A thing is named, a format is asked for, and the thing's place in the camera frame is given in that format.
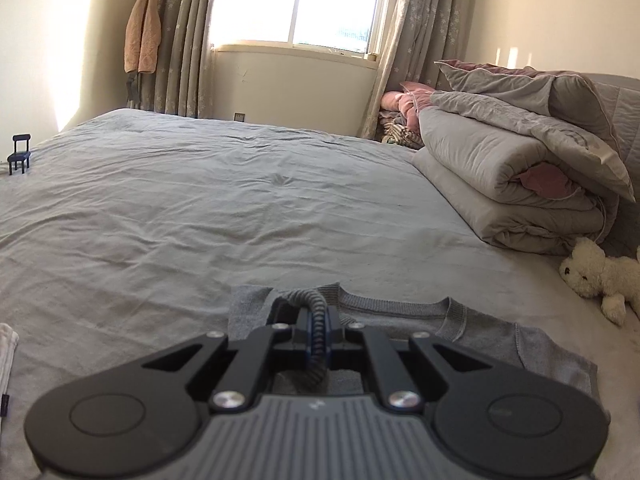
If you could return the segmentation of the folded beige clothes stack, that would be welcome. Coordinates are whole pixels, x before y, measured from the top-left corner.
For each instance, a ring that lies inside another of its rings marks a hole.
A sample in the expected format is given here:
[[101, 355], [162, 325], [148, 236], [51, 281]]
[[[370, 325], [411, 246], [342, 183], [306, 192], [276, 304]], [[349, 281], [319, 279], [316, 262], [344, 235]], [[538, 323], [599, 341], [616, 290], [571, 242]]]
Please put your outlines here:
[[15, 350], [20, 336], [8, 324], [0, 324], [0, 417], [5, 418], [9, 406], [9, 382], [11, 379]]

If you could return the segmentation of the small black chair stand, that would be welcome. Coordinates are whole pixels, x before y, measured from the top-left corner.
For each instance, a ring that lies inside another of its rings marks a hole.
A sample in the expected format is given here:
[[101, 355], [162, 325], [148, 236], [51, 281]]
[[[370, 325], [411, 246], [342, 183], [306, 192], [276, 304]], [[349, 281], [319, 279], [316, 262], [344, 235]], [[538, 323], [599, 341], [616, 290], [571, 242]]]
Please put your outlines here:
[[10, 176], [17, 170], [21, 170], [21, 173], [24, 174], [30, 168], [30, 155], [32, 154], [30, 140], [32, 140], [32, 136], [29, 133], [19, 133], [12, 136], [13, 152], [6, 159]]

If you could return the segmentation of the white plush toy dog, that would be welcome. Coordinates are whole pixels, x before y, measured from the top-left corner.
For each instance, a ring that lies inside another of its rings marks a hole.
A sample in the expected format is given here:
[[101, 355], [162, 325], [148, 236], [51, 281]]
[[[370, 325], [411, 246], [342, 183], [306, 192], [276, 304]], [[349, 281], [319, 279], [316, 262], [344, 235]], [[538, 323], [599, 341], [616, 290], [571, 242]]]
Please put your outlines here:
[[559, 267], [565, 284], [579, 297], [600, 298], [600, 310], [616, 326], [623, 326], [627, 308], [639, 315], [639, 256], [608, 257], [589, 238], [578, 238]]

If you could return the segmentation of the folded grey duvet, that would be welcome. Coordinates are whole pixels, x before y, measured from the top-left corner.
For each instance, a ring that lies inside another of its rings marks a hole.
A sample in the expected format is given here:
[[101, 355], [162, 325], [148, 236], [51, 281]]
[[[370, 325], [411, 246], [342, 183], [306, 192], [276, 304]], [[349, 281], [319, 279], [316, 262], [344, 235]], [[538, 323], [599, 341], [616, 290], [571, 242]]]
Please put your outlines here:
[[441, 60], [448, 84], [419, 113], [413, 165], [483, 242], [566, 255], [600, 243], [639, 196], [587, 76]]

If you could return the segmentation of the grey patterned left curtain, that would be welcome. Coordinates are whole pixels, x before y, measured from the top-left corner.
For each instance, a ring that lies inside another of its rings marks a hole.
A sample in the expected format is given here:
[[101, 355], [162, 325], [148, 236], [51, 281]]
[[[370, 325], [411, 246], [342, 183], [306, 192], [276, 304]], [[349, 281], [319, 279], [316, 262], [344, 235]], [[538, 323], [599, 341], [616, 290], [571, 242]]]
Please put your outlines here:
[[127, 74], [127, 105], [193, 118], [213, 116], [214, 0], [157, 0], [162, 24], [156, 71]]

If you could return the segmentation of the grey bed sheet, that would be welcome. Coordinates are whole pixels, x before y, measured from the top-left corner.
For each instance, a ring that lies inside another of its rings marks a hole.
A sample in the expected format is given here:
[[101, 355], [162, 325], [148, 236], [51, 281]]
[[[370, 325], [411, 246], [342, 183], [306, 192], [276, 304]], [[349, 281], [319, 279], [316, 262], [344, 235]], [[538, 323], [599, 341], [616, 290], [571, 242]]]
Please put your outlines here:
[[38, 474], [23, 424], [43, 393], [222, 330], [235, 286], [333, 283], [544, 330], [597, 365], [598, 477], [638, 477], [637, 318], [608, 322], [555, 258], [483, 243], [406, 148], [141, 110], [58, 134], [1, 178], [1, 318], [20, 337], [2, 477]]

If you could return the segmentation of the hanging peach quilted jacket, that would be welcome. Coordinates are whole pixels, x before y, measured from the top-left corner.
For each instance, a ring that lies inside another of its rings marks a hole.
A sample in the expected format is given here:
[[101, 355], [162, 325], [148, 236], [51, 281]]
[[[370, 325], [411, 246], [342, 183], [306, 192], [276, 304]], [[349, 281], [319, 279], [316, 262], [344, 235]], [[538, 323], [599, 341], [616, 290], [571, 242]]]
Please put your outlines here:
[[125, 30], [124, 71], [152, 74], [157, 68], [162, 24], [157, 0], [136, 0]]

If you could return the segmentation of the pink crumpled clothes pile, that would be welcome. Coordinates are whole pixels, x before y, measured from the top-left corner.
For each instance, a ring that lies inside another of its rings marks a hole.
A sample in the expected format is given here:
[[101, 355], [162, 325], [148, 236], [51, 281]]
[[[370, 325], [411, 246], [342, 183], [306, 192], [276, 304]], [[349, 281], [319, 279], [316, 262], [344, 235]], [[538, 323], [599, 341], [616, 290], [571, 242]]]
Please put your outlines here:
[[384, 93], [376, 129], [380, 141], [412, 150], [423, 148], [419, 113], [431, 105], [434, 91], [435, 89], [427, 84], [404, 81], [400, 84], [400, 91]]

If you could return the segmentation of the grey patterned right curtain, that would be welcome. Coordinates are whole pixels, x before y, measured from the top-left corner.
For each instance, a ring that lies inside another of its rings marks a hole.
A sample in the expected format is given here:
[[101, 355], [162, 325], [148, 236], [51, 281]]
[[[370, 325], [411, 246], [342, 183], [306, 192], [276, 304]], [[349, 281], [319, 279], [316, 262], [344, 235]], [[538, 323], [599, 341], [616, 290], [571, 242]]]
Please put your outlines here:
[[390, 0], [381, 52], [357, 136], [375, 136], [383, 93], [402, 82], [442, 88], [436, 63], [461, 58], [468, 42], [473, 0]]

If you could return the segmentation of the grey patterned curtain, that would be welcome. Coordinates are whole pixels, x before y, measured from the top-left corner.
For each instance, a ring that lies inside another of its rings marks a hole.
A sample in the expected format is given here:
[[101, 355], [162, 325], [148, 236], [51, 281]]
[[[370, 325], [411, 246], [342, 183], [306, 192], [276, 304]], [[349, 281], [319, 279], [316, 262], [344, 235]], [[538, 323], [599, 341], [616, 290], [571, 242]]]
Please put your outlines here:
[[468, 42], [473, 0], [390, 0], [381, 52], [357, 136], [375, 136], [383, 93], [402, 82], [442, 88], [436, 63], [461, 58]]
[[127, 74], [127, 105], [193, 118], [213, 116], [214, 0], [157, 0], [162, 24], [156, 71]]

